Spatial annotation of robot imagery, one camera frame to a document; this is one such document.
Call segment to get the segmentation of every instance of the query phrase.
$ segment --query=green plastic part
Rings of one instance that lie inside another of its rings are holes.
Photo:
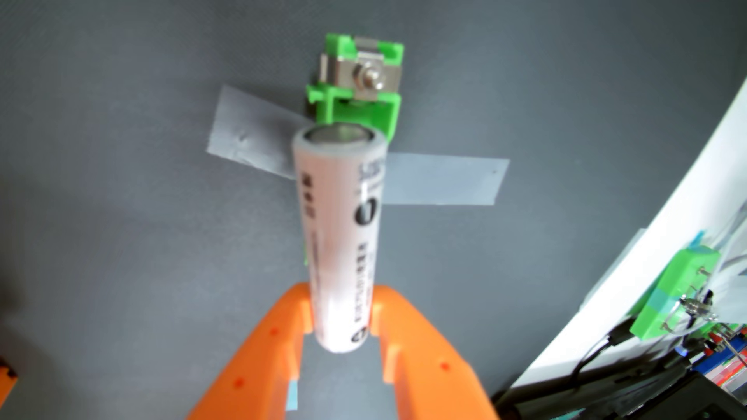
[[[381,92],[377,102],[353,99],[353,89],[319,83],[307,86],[310,103],[317,104],[317,123],[356,123],[381,130],[391,142],[397,129],[402,98],[399,93]]]
[[[705,284],[707,275],[703,271],[713,270],[719,256],[717,251],[702,246],[677,252],[657,278],[630,332],[642,340],[668,334],[662,325],[669,313],[681,296],[693,297]],[[683,316],[687,315],[680,308],[667,324],[673,327]]]
[[[384,64],[399,66],[405,47],[400,43],[379,41]],[[358,49],[350,35],[327,34],[325,52],[330,57],[355,60]],[[381,130],[391,142],[397,129],[402,97],[399,93],[379,92],[376,101],[353,99],[354,90],[318,83],[306,87],[309,102],[316,104],[317,123],[356,123]]]
[[[379,51],[384,54],[384,64],[401,66],[405,46],[400,43],[379,41]],[[343,57],[355,60],[358,57],[356,41],[350,35],[327,34],[324,52],[330,57]]]

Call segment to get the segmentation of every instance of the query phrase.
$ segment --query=green 3d printed holder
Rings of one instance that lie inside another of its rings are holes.
[[[317,123],[357,123],[391,141],[402,98],[397,93],[405,47],[365,37],[327,34],[319,83],[306,87]]]

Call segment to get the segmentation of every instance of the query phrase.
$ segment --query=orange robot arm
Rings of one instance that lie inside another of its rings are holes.
[[[312,331],[308,283],[290,288],[218,375],[189,420],[283,420],[288,382],[298,380],[303,336]],[[477,376],[402,295],[375,286],[371,333],[400,420],[497,420]]]

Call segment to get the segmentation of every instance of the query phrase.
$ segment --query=cylindrical battery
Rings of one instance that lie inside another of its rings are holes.
[[[333,353],[368,336],[387,146],[382,132],[351,123],[293,139],[314,333]]]

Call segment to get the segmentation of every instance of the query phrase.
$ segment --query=screw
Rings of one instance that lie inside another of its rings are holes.
[[[384,88],[384,75],[374,67],[363,69],[361,79],[363,85],[369,89],[381,90]]]

